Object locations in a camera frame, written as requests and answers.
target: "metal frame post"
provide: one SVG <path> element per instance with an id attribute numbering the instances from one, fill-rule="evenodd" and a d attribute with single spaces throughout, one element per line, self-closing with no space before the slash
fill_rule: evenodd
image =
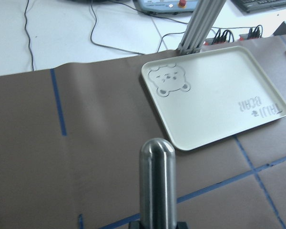
<path id="1" fill-rule="evenodd" d="M 181 55 L 199 52 L 225 0 L 200 0 L 179 44 Z"/>

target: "wire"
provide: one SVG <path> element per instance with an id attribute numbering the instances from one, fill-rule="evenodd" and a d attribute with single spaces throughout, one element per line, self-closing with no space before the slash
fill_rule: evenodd
<path id="1" fill-rule="evenodd" d="M 223 33 L 221 33 L 221 29 L 218 29 L 218 31 L 215 34 L 211 44 L 226 42 L 228 34 L 229 34 L 228 42 L 230 42 L 231 39 L 232 39 L 232 42 L 234 42 L 234 35 L 231 32 L 231 30 L 224 30 Z"/>
<path id="2" fill-rule="evenodd" d="M 171 33 L 167 33 L 166 35 L 162 36 L 162 38 L 161 38 L 161 40 L 160 40 L 160 44 L 159 44 L 158 49 L 157 49 L 157 52 L 159 52 L 159 50 L 160 50 L 160 47 L 161 47 L 161 44 L 162 44 L 162 42 L 163 42 L 164 37 L 166 37 L 166 36 L 168 36 L 168 35 L 183 34 L 183 33 L 185 33 L 185 31 L 184 31 L 184 32 L 171 32 Z"/>
<path id="3" fill-rule="evenodd" d="M 28 44 L 28 48 L 31 54 L 31 66 L 32 66 L 32 70 L 35 71 L 34 69 L 34 56 L 33 56 L 33 52 L 31 49 L 31 37 L 29 35 L 29 32 L 27 30 L 27 24 L 28 24 L 28 18 L 27 18 L 27 10 L 28 10 L 28 5 L 29 5 L 30 0 L 27 1 L 27 6 L 25 7 L 25 11 L 24 11 L 24 17 L 25 17 L 25 25 L 24 25 L 24 30 L 29 38 L 29 44 Z"/>
<path id="4" fill-rule="evenodd" d="M 212 31 L 214 34 L 216 34 L 215 30 L 211 29 L 210 31 Z"/>
<path id="5" fill-rule="evenodd" d="M 256 27 L 250 28 L 247 39 L 261 38 L 262 34 L 263 34 L 263 26 L 258 25 Z"/>
<path id="6" fill-rule="evenodd" d="M 97 24 L 97 16 L 96 16 L 96 13 L 93 9 L 93 6 L 92 6 L 92 0 L 91 0 L 91 10 L 92 10 L 92 13 L 95 17 L 95 23 L 93 25 L 93 28 L 91 30 L 91 34 L 90 34 L 90 41 L 92 44 L 95 44 L 95 45 L 98 45 L 98 46 L 101 46 L 101 47 L 104 47 L 104 48 L 109 48 L 109 49 L 114 49 L 114 50 L 119 50 L 119 51 L 122 51 L 122 52 L 128 52 L 128 53 L 132 53 L 132 54 L 138 54 L 138 55 L 144 55 L 144 53 L 141 53 L 141 52 L 133 52 L 133 51 L 129 51 L 129 50 L 125 50 L 125 49 L 120 49 L 120 48 L 116 48 L 116 47 L 112 47 L 112 46 L 108 46 L 108 45 L 104 45 L 104 44 L 99 44 L 99 43 L 96 43 L 93 41 L 92 39 L 92 34 L 93 34 L 93 31 L 96 27 L 96 24 Z"/>
<path id="7" fill-rule="evenodd" d="M 256 26 L 257 27 L 260 27 L 261 28 L 261 34 L 260 34 L 260 37 L 262 37 L 263 35 L 263 26 L 262 25 L 258 25 Z M 213 26 L 212 27 L 213 29 L 222 29 L 222 30 L 235 30 L 235 29 L 252 29 L 254 27 L 231 27 L 231 28 L 221 28 L 221 27 L 215 27 Z"/>

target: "blue tape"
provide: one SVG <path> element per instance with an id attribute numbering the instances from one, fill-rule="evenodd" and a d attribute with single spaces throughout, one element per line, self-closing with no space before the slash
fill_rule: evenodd
<path id="1" fill-rule="evenodd" d="M 236 135 L 234 135 L 234 139 L 235 139 L 235 141 L 237 142 L 237 145 L 239 146 L 239 148 L 241 149 L 242 154 L 244 155 L 244 157 L 245 157 L 247 163 L 249 164 L 251 170 L 253 171 L 254 176 L 255 176 L 255 179 L 257 180 L 257 182 L 258 182 L 260 188 L 263 190 L 264 195 L 266 196 L 266 199 L 268 200 L 268 203 L 270 204 L 270 206 L 271 206 L 271 208 L 272 208 L 274 214 L 276 215 L 277 220 L 280 222 L 282 228 L 283 228 L 283 229 L 286 229 L 286 225 L 285 225 L 285 223 L 283 222 L 282 218 L 280 217 L 280 215 L 279 215 L 279 213 L 278 213 L 278 210 L 277 210 L 277 208 L 276 208 L 274 202 L 272 201 L 272 199 L 271 199 L 271 197 L 270 197 L 270 195 L 269 195 L 269 193 L 268 193 L 268 191 L 267 191 L 267 189 L 266 189 L 264 183 L 263 183 L 262 180 L 261 180 L 261 177 L 258 175 L 257 169 L 253 166 L 253 164 L 252 164 L 252 162 L 251 162 L 251 160 L 250 160 L 250 158 L 249 158 L 247 152 L 244 150 L 242 144 L 240 143 L 240 141 L 238 140 L 238 138 L 237 138 Z"/>
<path id="2" fill-rule="evenodd" d="M 281 38 L 281 40 L 283 41 L 283 43 L 286 45 L 286 40 L 285 40 L 285 38 L 282 37 L 282 36 L 279 36 L 279 37 Z"/>
<path id="3" fill-rule="evenodd" d="M 78 216 L 78 228 L 79 228 L 79 229 L 85 229 L 85 228 L 84 228 L 84 221 L 83 221 L 82 214 L 80 214 L 80 215 Z"/>
<path id="4" fill-rule="evenodd" d="M 219 183 L 210 185 L 210 186 L 208 186 L 208 187 L 202 188 L 202 189 L 200 189 L 200 190 L 198 190 L 198 191 L 195 191 L 195 192 L 189 193 L 189 194 L 187 194 L 187 195 L 184 195 L 184 196 L 182 196 L 182 197 L 179 197 L 179 198 L 177 199 L 177 203 L 182 203 L 182 202 L 184 202 L 184 201 L 190 200 L 190 199 L 192 199 L 192 198 L 194 198 L 194 197 L 197 197 L 197 196 L 202 195 L 202 194 L 204 194 L 204 193 L 207 193 L 207 192 L 209 192 L 209 191 L 215 190 L 215 189 L 217 189 L 217 188 L 223 187 L 223 186 L 225 186 L 225 185 L 231 184 L 231 183 L 233 183 L 233 182 L 235 182 L 235 181 L 238 181 L 238 180 L 243 179 L 243 178 L 245 178 L 245 177 L 248 177 L 248 176 L 250 176 L 250 175 L 256 175 L 258 172 L 260 172 L 260 171 L 262 171 L 262 170 L 265 170 L 265 169 L 267 169 L 267 168 L 270 168 L 270 167 L 279 165 L 279 164 L 281 164 L 281 163 L 283 163 L 283 162 L 286 161 L 286 156 L 285 156 L 285 157 L 283 157 L 283 158 L 280 158 L 280 159 L 278 159 L 278 160 L 276 160 L 276 161 L 273 161 L 273 162 L 271 162 L 271 163 L 268 163 L 268 164 L 266 164 L 266 165 L 260 166 L 260 167 L 258 167 L 258 168 L 254 168 L 254 166 L 253 166 L 253 164 L 251 163 L 251 161 L 250 161 L 250 159 L 249 159 L 247 153 L 245 152 L 244 148 L 242 147 L 242 145 L 240 144 L 240 142 L 239 142 L 239 140 L 237 139 L 236 136 L 235 136 L 235 140 L 236 140 L 238 146 L 241 148 L 242 153 L 244 154 L 244 157 L 246 158 L 246 160 L 248 161 L 248 163 L 252 166 L 252 167 L 250 166 L 251 170 L 250 170 L 250 171 L 247 171 L 247 172 L 245 172 L 245 173 L 239 174 L 239 175 L 237 175 L 237 176 L 235 176 L 235 177 L 231 177 L 231 178 L 229 178 L 229 179 L 227 179 L 227 180 L 224 180 L 224 181 L 222 181 L 222 182 L 219 182 Z M 264 185 L 262 185 L 262 189 L 263 189 L 264 193 L 266 193 L 266 198 L 267 198 L 267 200 L 270 202 L 270 205 L 271 205 L 271 203 L 272 203 L 271 206 L 274 207 L 274 209 L 275 209 L 274 212 L 275 212 L 276 216 L 278 216 L 278 211 L 277 211 L 277 209 L 275 208 L 275 206 L 274 206 L 274 204 L 273 204 L 273 201 L 271 200 L 270 196 L 268 195 L 268 192 L 267 192 L 267 190 L 266 190 L 266 188 L 265 188 Z M 125 224 L 128 224 L 130 221 L 136 221 L 136 220 L 139 220 L 139 219 L 140 219 L 140 214 L 132 215 L 132 216 L 130 216 L 130 217 L 121 219 L 121 220 L 119 220 L 119 221 L 117 221 L 117 222 L 115 222 L 115 223 L 108 224 L 107 226 L 104 226 L 104 227 L 102 227 L 102 228 L 100 228 L 100 229 L 115 229 L 115 228 L 117 228 L 117 227 L 120 227 L 120 226 L 123 226 L 123 225 L 125 225 Z M 282 225 L 282 228 L 283 228 L 283 229 L 286 229 L 286 226 L 285 226 L 284 222 L 281 220 L 280 216 L 279 216 L 278 220 L 280 221 L 280 223 L 281 223 L 281 225 Z"/>
<path id="5" fill-rule="evenodd" d="M 122 225 L 128 224 L 131 221 L 136 221 L 136 220 L 139 220 L 139 219 L 140 219 L 140 214 L 135 214 L 135 215 L 132 215 L 130 217 L 127 217 L 127 218 L 121 219 L 119 221 L 116 221 L 114 223 L 108 224 L 107 226 L 104 226 L 104 227 L 102 227 L 100 229 L 114 229 L 114 228 L 120 227 Z"/>
<path id="6" fill-rule="evenodd" d="M 64 118 L 63 118 L 63 112 L 62 112 L 62 107 L 61 107 L 61 100 L 60 100 L 60 97 L 59 97 L 55 71 L 54 71 L 54 69 L 50 69 L 50 72 L 51 72 L 54 96 L 55 96 L 55 100 L 56 100 L 56 107 L 57 107 L 57 112 L 58 112 L 58 118 L 59 118 L 59 122 L 60 122 L 60 126 L 61 126 L 61 134 L 63 136 L 67 136 L 67 130 L 66 130 L 65 121 L 64 121 Z"/>

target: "tray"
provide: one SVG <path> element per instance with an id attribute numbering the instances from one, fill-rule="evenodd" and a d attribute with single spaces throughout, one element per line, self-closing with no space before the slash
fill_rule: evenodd
<path id="1" fill-rule="evenodd" d="M 183 151 L 286 116 L 286 102 L 241 46 L 148 62 L 142 76 Z"/>

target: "metal cylinder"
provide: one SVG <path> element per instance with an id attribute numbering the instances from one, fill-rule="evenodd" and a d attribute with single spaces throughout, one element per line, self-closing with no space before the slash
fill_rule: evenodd
<path id="1" fill-rule="evenodd" d="M 176 229 L 175 150 L 161 138 L 140 151 L 140 214 L 144 229 Z"/>

